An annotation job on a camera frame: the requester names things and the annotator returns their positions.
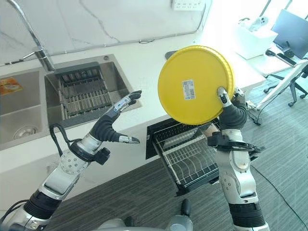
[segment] marble backsplash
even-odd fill
[[[50,54],[198,29],[204,12],[174,11],[171,0],[17,0]],[[16,11],[0,0],[0,64],[35,46]]]

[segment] chrome faucet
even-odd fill
[[[37,47],[35,47],[33,49],[33,52],[29,55],[27,55],[26,57],[29,57],[32,54],[35,54],[37,56],[37,58],[39,59],[40,63],[42,64],[43,68],[45,69],[45,71],[49,72],[49,71],[54,71],[54,65],[50,59],[50,57],[48,56],[48,53],[46,51],[46,49],[41,45],[41,43],[39,42],[37,36],[35,35],[31,24],[29,23],[24,11],[21,9],[20,5],[18,5],[18,3],[15,0],[7,0],[7,2],[9,4],[11,4],[11,6],[13,6],[13,8],[19,13],[21,19],[23,20],[27,30],[29,31],[29,33],[31,34],[34,42],[36,43]]]

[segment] yellow plastic lid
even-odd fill
[[[210,47],[189,46],[173,54],[163,66],[158,96],[172,118],[198,125],[222,112],[219,87],[224,87],[232,98],[235,81],[230,64]]]

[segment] wire dish rack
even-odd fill
[[[112,105],[98,62],[63,68],[56,76],[62,120]]]
[[[204,131],[214,123],[202,126],[175,124],[154,132],[153,145],[183,195],[218,178],[215,149],[207,145]]]

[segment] office chair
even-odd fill
[[[273,77],[275,77],[275,78],[277,78],[277,79],[280,79],[280,80],[283,80],[283,79],[284,79],[284,77],[281,77],[281,76],[278,76],[278,75],[270,74],[269,76],[273,76]],[[290,90],[291,90],[291,93],[292,93],[292,97],[293,97],[293,102],[288,103],[288,105],[289,105],[290,107],[292,107],[292,106],[297,102],[297,96],[296,96],[296,90],[295,90],[295,88],[297,88],[297,89],[299,89],[301,92],[303,92],[303,94],[300,95],[300,98],[301,98],[301,99],[305,98],[305,97],[308,95],[308,92],[305,91],[305,89],[303,89],[301,86],[299,86],[299,85],[296,83],[296,80],[297,80],[298,78],[300,78],[300,77],[306,78],[307,76],[308,76],[308,65],[306,65],[306,66],[301,70],[301,72],[300,72],[298,75],[296,75],[296,76],[290,81],[289,87],[290,87]],[[271,87],[269,87],[269,88],[264,89],[263,91],[264,91],[264,93],[268,93],[268,91],[269,91],[270,89],[273,89],[273,88],[275,88],[276,86],[277,86],[277,85],[271,86]]]

